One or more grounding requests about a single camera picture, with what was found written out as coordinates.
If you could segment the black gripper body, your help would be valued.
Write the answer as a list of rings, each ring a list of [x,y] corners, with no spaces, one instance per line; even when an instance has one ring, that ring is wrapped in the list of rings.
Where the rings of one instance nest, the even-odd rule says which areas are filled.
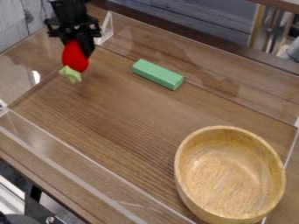
[[[55,17],[44,20],[51,37],[67,37],[80,32],[92,37],[101,36],[99,20],[88,14],[89,0],[47,0],[51,4]]]

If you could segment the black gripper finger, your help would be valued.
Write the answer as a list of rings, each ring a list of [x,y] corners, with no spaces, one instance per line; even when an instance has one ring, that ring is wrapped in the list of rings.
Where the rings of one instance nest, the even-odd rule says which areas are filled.
[[[95,51],[93,38],[88,34],[80,33],[77,36],[77,40],[79,40],[80,49],[85,57],[88,58]]]
[[[69,37],[69,36],[63,36],[63,37],[60,38],[60,40],[61,40],[61,43],[63,43],[64,45],[67,45],[67,44],[69,43],[69,41],[73,40],[73,38]]]

